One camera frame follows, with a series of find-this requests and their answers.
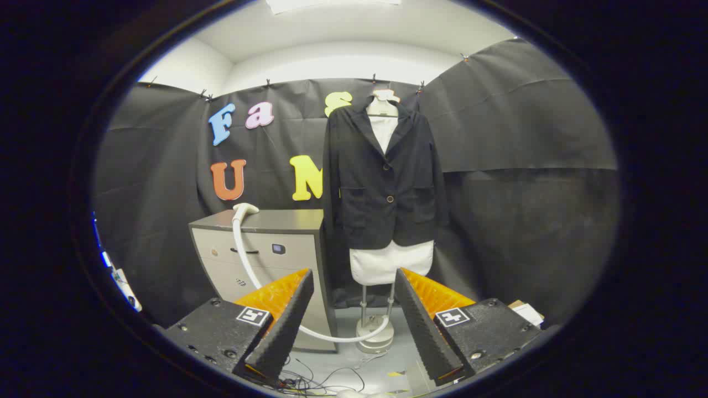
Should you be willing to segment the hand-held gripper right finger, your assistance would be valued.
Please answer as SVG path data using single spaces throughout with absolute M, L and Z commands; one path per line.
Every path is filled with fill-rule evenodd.
M 501 300 L 476 302 L 409 269 L 397 270 L 394 294 L 438 386 L 496 367 L 542 332 Z

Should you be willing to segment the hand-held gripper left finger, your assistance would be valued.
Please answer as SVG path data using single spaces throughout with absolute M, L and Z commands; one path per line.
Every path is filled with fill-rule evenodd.
M 235 302 L 213 297 L 163 335 L 223 373 L 279 387 L 313 292 L 311 270 L 301 269 Z

